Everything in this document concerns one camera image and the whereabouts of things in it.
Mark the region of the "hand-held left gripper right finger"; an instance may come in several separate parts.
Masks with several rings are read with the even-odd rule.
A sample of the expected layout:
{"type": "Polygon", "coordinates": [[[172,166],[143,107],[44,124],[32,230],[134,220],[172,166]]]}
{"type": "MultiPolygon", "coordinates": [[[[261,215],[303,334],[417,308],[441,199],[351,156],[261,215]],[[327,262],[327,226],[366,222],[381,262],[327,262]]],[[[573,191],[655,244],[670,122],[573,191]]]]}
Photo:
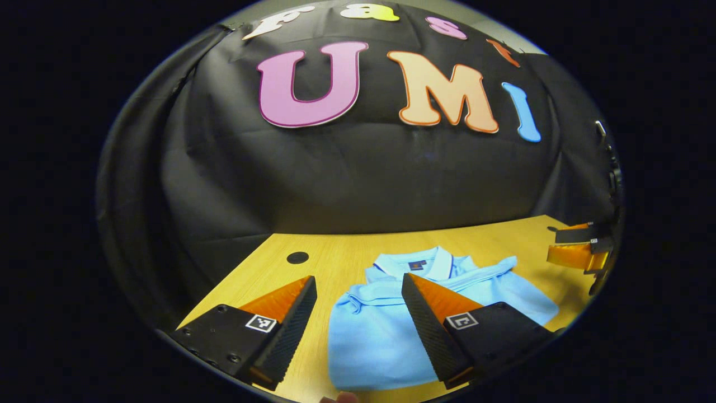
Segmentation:
{"type": "Polygon", "coordinates": [[[506,302],[480,304],[413,274],[404,274],[401,291],[433,370],[448,390],[496,378],[560,334],[506,302]]]}

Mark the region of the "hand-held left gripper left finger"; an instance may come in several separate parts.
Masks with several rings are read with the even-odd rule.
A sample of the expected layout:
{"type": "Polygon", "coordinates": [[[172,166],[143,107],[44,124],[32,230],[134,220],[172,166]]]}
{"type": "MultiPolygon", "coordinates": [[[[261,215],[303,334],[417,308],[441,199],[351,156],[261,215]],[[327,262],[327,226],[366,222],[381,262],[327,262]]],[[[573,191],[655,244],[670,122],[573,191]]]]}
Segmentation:
{"type": "Polygon", "coordinates": [[[274,391],[285,378],[316,301],[315,277],[309,275],[239,308],[217,304],[168,336],[205,364],[274,391]]]}

